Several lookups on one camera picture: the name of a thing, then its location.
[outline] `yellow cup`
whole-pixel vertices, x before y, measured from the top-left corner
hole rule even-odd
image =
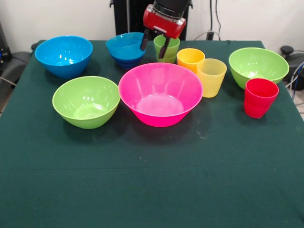
[[[194,48],[185,48],[177,53],[177,64],[196,74],[198,63],[205,59],[205,54]]]
[[[197,76],[204,87],[203,97],[214,97],[219,93],[226,72],[226,64],[218,59],[206,58],[198,63]]]

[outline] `cup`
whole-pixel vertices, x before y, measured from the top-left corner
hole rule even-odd
[[[279,94],[276,83],[265,78],[253,78],[245,87],[245,113],[252,118],[261,118]]]
[[[215,97],[227,72],[226,64],[218,59],[206,58],[198,63],[197,68],[196,74],[204,86],[203,97]]]
[[[188,68],[193,73],[197,72],[197,65],[205,59],[205,54],[198,49],[185,48],[177,53],[177,64]]]
[[[166,38],[163,35],[159,35],[157,37],[154,38],[154,48],[155,48],[155,52],[156,52],[156,59],[158,62],[163,62],[163,63],[174,63],[176,60],[176,55],[177,52],[179,50],[180,47],[180,39],[176,38],[176,39],[170,39],[167,51],[165,53],[164,58],[159,59],[158,55],[160,53],[160,50],[162,48],[162,46],[164,46],[166,41]]]

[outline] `bowl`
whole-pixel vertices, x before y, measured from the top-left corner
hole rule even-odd
[[[110,55],[122,69],[139,65],[144,53],[141,51],[143,33],[130,32],[116,36],[106,42]]]
[[[106,123],[117,109],[118,86],[99,76],[83,76],[60,86],[53,95],[53,107],[70,124],[93,129]]]
[[[202,99],[203,86],[190,70],[172,63],[148,63],[129,70],[118,84],[122,101],[143,123],[178,123]]]
[[[234,51],[229,57],[230,70],[236,83],[245,89],[252,78],[266,78],[279,83],[288,73],[289,65],[279,54],[257,47]]]
[[[93,45],[85,38],[61,36],[41,43],[36,59],[46,70],[63,79],[79,76],[90,61]]]

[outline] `bowl rim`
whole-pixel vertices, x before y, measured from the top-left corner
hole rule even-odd
[[[162,46],[160,46],[160,45],[158,45],[156,42],[155,42],[155,40],[157,39],[157,38],[159,38],[159,37],[164,37],[164,35],[163,34],[160,34],[160,35],[158,35],[158,36],[156,36],[154,39],[153,39],[153,44],[155,45],[155,46],[157,46],[157,47],[159,47],[159,48],[161,48]],[[180,38],[179,37],[177,37],[176,39],[174,39],[174,40],[177,40],[179,43],[178,44],[176,44],[176,45],[174,45],[173,47],[167,47],[167,49],[173,49],[173,48],[176,48],[177,46],[179,46],[180,44],[181,44],[181,40],[180,40]]]
[[[246,50],[246,49],[255,49],[255,50],[262,50],[262,51],[265,51],[265,52],[270,52],[270,53],[272,53],[272,54],[275,54],[276,56],[278,56],[279,58],[281,58],[283,61],[284,61],[284,63],[285,63],[285,65],[287,66],[287,71],[284,73],[284,75],[283,76],[281,76],[281,77],[278,77],[278,78],[272,78],[272,79],[268,79],[268,80],[270,80],[270,81],[276,81],[276,80],[281,80],[283,77],[285,77],[287,74],[288,74],[288,72],[289,72],[289,65],[288,65],[288,63],[287,63],[287,61],[286,61],[286,59],[284,59],[282,56],[280,56],[278,53],[276,53],[276,52],[274,52],[274,51],[271,51],[271,50],[268,50],[268,49],[266,49],[266,48],[261,48],[261,47],[243,47],[243,48],[239,48],[239,49],[237,49],[237,50],[235,50],[235,51],[233,51],[230,55],[229,55],[229,66],[230,66],[230,68],[232,68],[235,72],[237,72],[239,75],[241,75],[242,77],[244,77],[244,78],[247,78],[247,79],[251,79],[251,78],[249,78],[249,77],[246,77],[245,75],[243,75],[242,73],[239,73],[233,66],[232,66],[232,64],[231,64],[231,57],[232,57],[232,55],[234,55],[235,53],[237,53],[237,52],[239,52],[239,51],[242,51],[242,50]]]
[[[123,34],[120,34],[120,35],[117,35],[115,37],[112,37],[112,38],[108,39],[106,41],[105,45],[106,45],[107,48],[110,48],[110,49],[121,49],[121,48],[129,48],[129,47],[131,47],[133,45],[137,45],[138,43],[141,42],[141,40],[139,40],[136,44],[131,44],[131,45],[128,45],[128,46],[118,47],[118,48],[117,47],[111,47],[111,46],[109,46],[109,41],[111,41],[111,40],[113,40],[113,39],[115,39],[117,37],[124,37],[124,36],[130,35],[130,34],[141,34],[142,36],[144,36],[143,32],[126,32],[126,33],[123,33]]]
[[[52,41],[52,40],[54,40],[54,39],[67,38],[67,37],[75,37],[75,38],[80,38],[80,39],[82,39],[82,40],[85,40],[88,44],[90,44],[90,47],[91,47],[91,50],[90,50],[89,54],[86,55],[84,59],[79,60],[79,61],[77,61],[77,62],[75,62],[75,63],[80,63],[81,61],[84,61],[85,59],[87,59],[88,57],[90,57],[90,55],[91,55],[92,52],[93,52],[93,44],[92,44],[88,39],[83,38],[83,37],[80,37],[80,36],[70,36],[70,35],[66,35],[66,36],[53,37],[53,38],[48,39],[48,40],[45,40],[45,41],[43,41],[41,44],[39,44],[38,47],[37,47],[36,50],[35,50],[35,57],[36,57],[36,59],[37,59],[40,63],[45,64],[45,65],[48,65],[48,66],[52,66],[52,67],[71,66],[72,64],[71,64],[71,65],[64,65],[64,64],[56,64],[56,65],[54,65],[54,64],[49,64],[49,63],[47,63],[47,62],[45,62],[45,61],[43,61],[43,60],[41,60],[40,58],[37,57],[37,50],[39,50],[39,49],[41,48],[41,46],[44,46],[45,44],[47,44],[48,42],[50,42],[50,41]]]
[[[99,78],[99,79],[102,79],[102,80],[105,80],[105,81],[109,81],[112,85],[114,85],[114,86],[117,88],[117,91],[118,91],[118,85],[117,85],[115,82],[113,82],[112,80],[110,80],[110,79],[108,79],[108,78],[106,78],[106,77],[101,77],[101,76],[80,76],[80,77],[71,79],[71,80],[65,82],[64,84],[62,84],[58,89],[56,89],[56,91],[55,91],[54,94],[53,94],[53,97],[52,97],[52,105],[53,105],[53,108],[55,109],[55,111],[56,111],[59,115],[65,117],[65,118],[68,118],[68,119],[70,119],[70,120],[94,120],[94,119],[97,119],[97,118],[100,118],[100,117],[102,117],[102,116],[105,116],[105,115],[109,114],[110,112],[112,112],[114,109],[117,108],[117,106],[118,106],[118,104],[119,104],[119,102],[120,102],[120,99],[121,99],[119,93],[118,93],[119,99],[117,100],[117,102],[115,103],[115,105],[113,106],[113,108],[111,108],[108,112],[106,112],[106,113],[104,113],[104,114],[101,114],[101,115],[99,115],[99,116],[96,116],[96,117],[94,117],[94,118],[78,119],[78,118],[70,117],[70,116],[68,116],[68,115],[65,115],[65,114],[60,113],[60,112],[58,111],[58,109],[57,109],[57,108],[55,107],[55,105],[54,105],[55,95],[56,95],[56,94],[58,93],[58,91],[59,91],[63,86],[65,86],[66,84],[68,84],[68,83],[70,83],[70,82],[72,82],[72,81],[82,80],[82,79],[84,79],[84,78]]]
[[[145,65],[170,65],[170,66],[174,66],[174,67],[177,67],[181,70],[185,70],[185,71],[188,71],[191,75],[195,76],[195,78],[197,79],[198,81],[198,84],[200,85],[200,88],[201,88],[201,95],[200,95],[200,98],[197,100],[197,102],[193,105],[193,107],[191,108],[188,108],[187,110],[184,110],[183,112],[180,112],[178,114],[174,114],[174,115],[166,115],[166,116],[163,116],[163,115],[149,115],[147,113],[143,113],[143,112],[139,112],[138,110],[136,110],[135,108],[132,108],[129,106],[128,103],[126,103],[126,101],[124,100],[123,96],[121,96],[121,87],[122,87],[122,81],[125,80],[125,75],[127,74],[130,74],[132,71],[134,71],[135,69],[137,68],[141,68]],[[173,117],[173,116],[178,116],[178,115],[182,115],[182,114],[186,114],[188,112],[190,112],[192,109],[194,109],[202,100],[203,98],[203,93],[204,93],[204,86],[201,82],[201,80],[199,79],[199,77],[193,73],[192,71],[190,71],[189,69],[183,67],[183,66],[179,66],[177,64],[174,64],[174,63],[146,63],[146,64],[142,64],[142,65],[139,65],[137,67],[134,67],[132,68],[131,70],[127,71],[123,76],[122,78],[119,80],[119,83],[118,83],[118,93],[119,93],[119,96],[120,96],[120,99],[123,101],[123,103],[128,107],[130,108],[131,110],[134,110],[136,111],[137,113],[140,113],[140,114],[143,114],[143,115],[147,115],[147,116],[153,116],[153,117]]]
[[[179,50],[179,51],[177,52],[177,54],[176,54],[176,59],[177,59],[178,61],[182,62],[183,64],[190,65],[190,66],[194,66],[194,65],[197,65],[197,64],[200,62],[200,61],[198,61],[198,62],[195,62],[195,63],[190,63],[190,62],[185,62],[184,60],[182,60],[182,59],[180,58],[180,55],[181,55],[182,52],[187,51],[187,50],[195,50],[195,51],[198,51],[198,52],[200,52],[201,54],[203,54],[203,58],[202,58],[200,61],[202,61],[202,60],[204,60],[204,59],[206,58],[206,54],[205,54],[202,50],[200,50],[200,49],[198,49],[198,48],[193,48],[193,47],[186,47],[186,48],[183,48],[183,49]]]

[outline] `white wall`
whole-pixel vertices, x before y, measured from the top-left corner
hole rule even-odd
[[[209,0],[193,0],[193,4],[189,40],[210,27]],[[304,0],[218,0],[221,38],[261,40],[274,51],[282,45],[304,49],[303,9]],[[103,40],[115,35],[109,0],[0,0],[0,21],[13,52],[30,50],[38,40],[59,35]]]
[[[210,29],[209,0],[192,1],[189,40]],[[218,0],[218,17],[222,40],[261,40],[273,51],[279,51],[282,45],[304,50],[304,0]],[[215,13],[213,30],[218,31]]]
[[[0,0],[0,22],[12,52],[60,35],[115,36],[109,0]]]

